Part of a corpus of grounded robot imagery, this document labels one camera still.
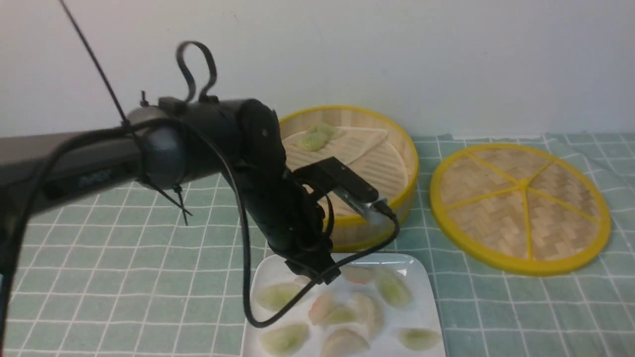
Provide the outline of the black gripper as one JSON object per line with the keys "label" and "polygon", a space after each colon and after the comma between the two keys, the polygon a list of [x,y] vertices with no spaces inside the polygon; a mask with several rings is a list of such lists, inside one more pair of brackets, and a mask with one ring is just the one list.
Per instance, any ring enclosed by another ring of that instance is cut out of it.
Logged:
{"label": "black gripper", "polygon": [[327,237],[333,224],[322,225],[325,214],[318,201],[342,184],[342,174],[341,166],[243,168],[245,205],[268,245],[293,273],[317,284],[328,285],[340,276]]}

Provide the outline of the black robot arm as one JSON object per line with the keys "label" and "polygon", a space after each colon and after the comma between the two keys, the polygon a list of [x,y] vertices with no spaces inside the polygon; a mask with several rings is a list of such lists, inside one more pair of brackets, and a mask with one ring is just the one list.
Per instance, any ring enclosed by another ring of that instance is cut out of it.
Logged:
{"label": "black robot arm", "polygon": [[17,269],[30,217],[137,181],[154,190],[222,174],[293,273],[331,283],[340,271],[318,199],[331,185],[291,171],[276,113],[255,99],[163,98],[131,125],[1,140],[1,275]]}

